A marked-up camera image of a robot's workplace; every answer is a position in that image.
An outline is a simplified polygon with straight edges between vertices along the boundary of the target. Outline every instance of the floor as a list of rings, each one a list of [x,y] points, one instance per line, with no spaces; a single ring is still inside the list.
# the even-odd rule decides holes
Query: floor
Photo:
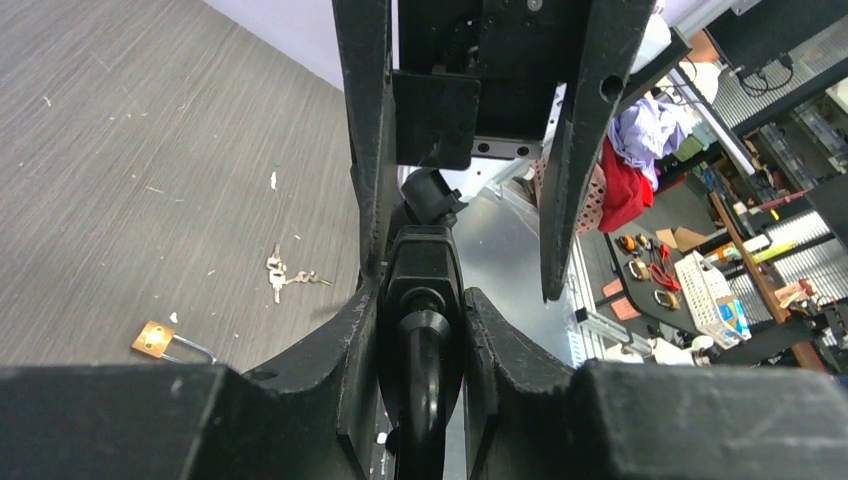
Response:
[[[243,370],[349,298],[339,91],[201,0],[0,18],[0,364],[149,363],[130,344],[155,319]],[[275,242],[334,285],[274,305]]]

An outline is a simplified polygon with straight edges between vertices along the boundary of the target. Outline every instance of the metal plate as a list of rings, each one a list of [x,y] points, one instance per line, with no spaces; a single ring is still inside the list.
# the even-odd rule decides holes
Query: metal plate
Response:
[[[557,83],[537,78],[482,80],[477,135],[542,140]]]
[[[480,74],[488,78],[574,78],[591,2],[484,0],[480,17]]]
[[[447,75],[392,75],[399,165],[465,170],[477,119],[480,82]]]
[[[504,140],[500,138],[477,137],[474,139],[475,157],[494,158],[498,160],[538,160],[542,158],[542,143],[521,140]]]

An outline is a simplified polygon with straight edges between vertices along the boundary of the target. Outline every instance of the keys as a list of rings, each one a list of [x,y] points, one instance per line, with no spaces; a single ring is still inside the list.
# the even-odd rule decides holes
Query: keys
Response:
[[[286,281],[286,266],[280,264],[282,268],[272,268],[268,271],[268,281],[274,288],[274,303],[280,303],[280,289],[289,282]]]
[[[274,245],[274,253],[265,261],[265,268],[268,269],[268,281],[271,287],[274,288],[274,303],[280,303],[280,290],[291,283],[322,283],[324,285],[332,285],[332,282],[318,278],[314,271],[297,272],[294,278],[286,278],[286,265],[280,257],[280,244]]]
[[[283,260],[280,258],[280,244],[277,243],[274,245],[274,253],[268,257],[268,260],[265,261],[265,268],[268,270],[285,270],[285,266],[283,265]]]
[[[265,261],[268,269],[268,281],[274,288],[274,303],[280,303],[280,289],[286,285],[286,266],[280,258],[280,244],[274,245],[274,253]]]
[[[289,283],[293,283],[293,282],[297,282],[297,283],[323,283],[324,285],[328,285],[328,286],[333,285],[332,282],[324,280],[323,278],[318,278],[318,275],[315,274],[314,270],[311,270],[309,272],[304,272],[304,271],[297,272],[297,275],[295,275],[295,277],[293,279],[286,282],[286,285],[288,285]]]

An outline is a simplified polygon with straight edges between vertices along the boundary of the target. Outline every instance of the black plastic part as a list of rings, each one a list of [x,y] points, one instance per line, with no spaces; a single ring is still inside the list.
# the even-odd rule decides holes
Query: black plastic part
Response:
[[[810,203],[821,215],[842,246],[848,249],[848,214],[840,208],[848,191],[848,175],[839,175],[807,192]]]
[[[0,369],[0,478],[364,480],[375,310],[356,292],[245,378],[224,365]]]
[[[845,15],[843,0],[760,2],[744,15],[728,10],[707,28],[725,62],[746,78]]]
[[[450,325],[453,341],[442,350],[447,418],[453,413],[464,370],[465,336],[462,281],[456,246],[450,230],[442,226],[406,226],[395,240],[381,287],[377,315],[377,371],[380,392],[393,425],[399,423],[402,392],[406,384],[404,344],[398,335],[409,313],[407,293],[421,288],[437,292],[444,301],[442,316]]]
[[[801,319],[790,317],[764,332],[757,333],[743,345],[737,345],[712,360],[717,365],[757,365],[801,342],[809,342],[815,335]]]
[[[653,2],[593,1],[577,74],[568,85],[545,170],[539,212],[542,295],[557,300],[591,169],[639,47]]]
[[[480,81],[455,75],[392,75],[397,163],[465,170],[471,165]]]
[[[465,292],[465,454],[470,479],[589,478],[568,458],[565,392],[574,370]]]
[[[401,405],[397,472],[403,480],[440,480],[445,463],[445,371],[450,326],[431,310],[410,313],[400,324],[406,344],[406,388]]]
[[[419,225],[453,227],[456,214],[468,206],[459,201],[459,190],[451,190],[442,174],[433,168],[412,172],[401,191],[410,220]]]
[[[797,369],[592,362],[568,387],[569,474],[842,478],[848,401],[841,390],[828,376]]]
[[[359,263],[372,279],[381,273],[397,197],[390,8],[384,0],[333,0],[359,204]]]

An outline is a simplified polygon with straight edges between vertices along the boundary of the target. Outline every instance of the table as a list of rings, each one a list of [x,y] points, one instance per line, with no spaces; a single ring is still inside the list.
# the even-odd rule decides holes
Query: table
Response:
[[[614,238],[611,238],[609,234],[604,234],[604,239],[607,242],[607,248],[609,249],[610,256],[612,257],[616,274],[621,280],[622,290],[621,292],[615,295],[597,301],[595,303],[595,308],[602,307],[604,305],[626,297],[627,300],[630,301],[630,304],[633,305],[633,308],[635,308],[636,311],[641,313],[649,320],[654,320],[659,323],[663,323],[672,328],[676,328],[692,335],[700,335],[698,330],[695,328],[695,321],[692,319],[692,313],[689,311],[689,307],[686,304],[686,299],[683,298],[683,294],[681,292],[677,293],[678,299],[680,300],[680,309],[669,310],[668,308],[659,305],[654,300],[654,291],[664,290],[664,287],[662,285],[659,285],[653,280],[637,280],[633,278],[633,276],[630,274],[627,267],[627,263],[633,260],[635,257],[632,254],[624,252],[616,244],[615,238],[618,238],[622,235],[630,235],[635,238],[639,234],[645,235],[648,239],[654,241],[657,245],[662,243],[657,240],[654,235],[651,235],[646,230],[639,228],[636,225],[626,225],[622,227],[621,229],[616,231]],[[644,260],[645,263],[650,263],[647,258],[647,253],[643,255],[645,258],[643,258],[642,260]],[[672,263],[677,262],[682,258],[683,256],[680,254],[680,252],[672,249]]]

